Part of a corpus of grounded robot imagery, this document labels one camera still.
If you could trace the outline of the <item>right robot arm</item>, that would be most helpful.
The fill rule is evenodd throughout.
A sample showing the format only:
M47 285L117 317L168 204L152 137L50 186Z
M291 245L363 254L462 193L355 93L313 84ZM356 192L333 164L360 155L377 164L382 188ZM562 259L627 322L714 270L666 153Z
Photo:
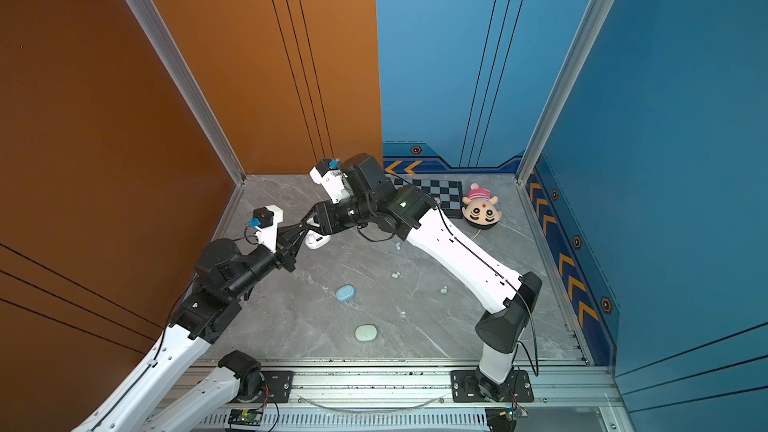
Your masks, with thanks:
M541 279L497 261L450 221L432 195L411 183L395 186L367 153L345 162L323 159L310 176L329 198L312 207L305 228L330 237L374 224L430 255L474 294L484 308L475 326L483 343L478 389L489 401L512 401L520 383L514 353L523 332L533 327Z

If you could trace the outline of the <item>white earbud charging case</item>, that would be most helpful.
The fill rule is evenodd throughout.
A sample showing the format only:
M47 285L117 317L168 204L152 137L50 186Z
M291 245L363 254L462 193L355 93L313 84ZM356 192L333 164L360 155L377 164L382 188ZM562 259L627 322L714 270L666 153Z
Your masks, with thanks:
M305 236L304 243L311 250L317 250L330 241L330 236L321 235L315 231L309 231Z

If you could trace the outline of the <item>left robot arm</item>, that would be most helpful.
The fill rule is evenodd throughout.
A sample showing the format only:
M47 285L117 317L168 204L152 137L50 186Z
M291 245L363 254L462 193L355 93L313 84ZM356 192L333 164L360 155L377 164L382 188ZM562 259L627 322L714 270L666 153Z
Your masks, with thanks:
M257 359L235 351L190 391L157 408L241 312L254 286L276 269L294 270L309 230L306 222L272 226L270 238L247 254L231 239L209 243L195 264L193 292L172 312L156 344L78 430L190 431L229 402L262 408L277 400L285 387L270 385Z

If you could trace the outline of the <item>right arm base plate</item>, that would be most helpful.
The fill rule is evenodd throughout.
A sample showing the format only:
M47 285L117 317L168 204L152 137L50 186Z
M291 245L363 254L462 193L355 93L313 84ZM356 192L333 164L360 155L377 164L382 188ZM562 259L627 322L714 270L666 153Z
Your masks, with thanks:
M535 400L529 375L522 369L513 369L501 384L478 370L453 370L450 381L456 403L532 403Z

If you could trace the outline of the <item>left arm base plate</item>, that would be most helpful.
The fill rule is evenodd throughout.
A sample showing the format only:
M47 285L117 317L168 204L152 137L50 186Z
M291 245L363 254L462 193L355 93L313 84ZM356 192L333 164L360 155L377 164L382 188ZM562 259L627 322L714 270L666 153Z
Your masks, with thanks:
M289 402L294 372L289 370L261 370L248 372L240 379L238 395L240 403Z

